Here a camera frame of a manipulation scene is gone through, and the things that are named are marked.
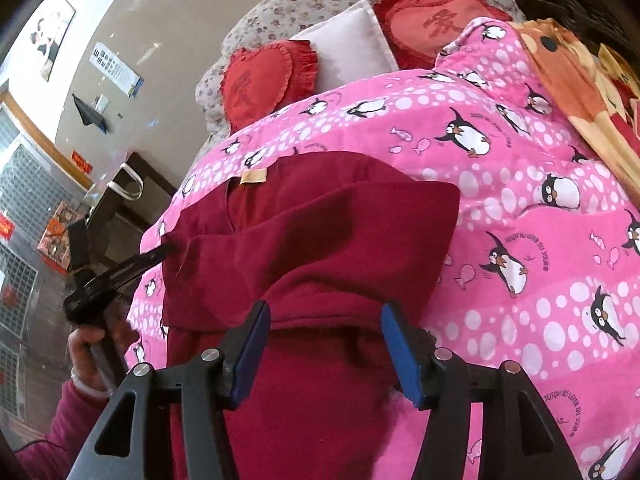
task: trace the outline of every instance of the white wall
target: white wall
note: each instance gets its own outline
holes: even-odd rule
[[[40,76],[42,56],[30,41],[37,12],[20,33],[0,69],[0,74],[9,78],[9,91],[17,103],[52,141],[55,140],[60,114],[82,54],[114,0],[67,1],[76,9],[76,15],[60,45],[49,81]]]

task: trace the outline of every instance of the penguin print blanket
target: penguin print blanket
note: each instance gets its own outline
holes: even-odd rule
[[[422,326],[471,363],[522,364],[585,478],[617,476],[640,441],[640,214],[532,74],[507,23],[478,18],[434,70],[358,81],[290,105],[212,149],[143,237],[247,168],[326,150],[365,153],[415,179],[456,184],[456,231]],[[143,277],[129,363],[163,367],[162,273]],[[375,478],[410,478],[428,413],[389,400]],[[477,477],[474,408],[465,479]]]

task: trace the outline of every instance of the person's arm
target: person's arm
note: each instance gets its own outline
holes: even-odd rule
[[[103,337],[103,330],[81,326],[69,336],[68,341],[69,355],[76,377],[84,384],[85,390],[94,390],[96,395],[100,395],[105,387],[88,351],[88,345],[99,342]],[[125,320],[120,320],[113,330],[113,338],[120,351],[124,353],[138,340],[139,335]],[[84,441],[106,405],[107,399],[81,393],[71,381],[63,384],[62,398],[49,433],[43,440],[31,442],[16,452],[18,460],[31,479],[65,480]]]

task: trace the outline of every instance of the framed photo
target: framed photo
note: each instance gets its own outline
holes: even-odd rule
[[[35,59],[42,63],[38,67],[44,81],[49,80],[56,62],[60,44],[76,10],[66,0],[44,0],[33,14],[33,30],[29,40],[36,50]]]

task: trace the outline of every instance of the silver bolt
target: silver bolt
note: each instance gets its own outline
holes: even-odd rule
[[[207,348],[200,357],[203,361],[215,361],[220,357],[220,351],[217,348]]]
[[[142,377],[144,375],[147,375],[149,373],[149,370],[151,370],[151,366],[146,363],[140,363],[139,365],[136,365],[135,368],[133,368],[133,374],[136,377]]]
[[[504,369],[510,374],[519,374],[522,367],[516,361],[505,361]]]
[[[453,357],[451,350],[444,347],[436,348],[436,351],[433,353],[433,355],[436,356],[436,359],[438,361],[448,361]]]

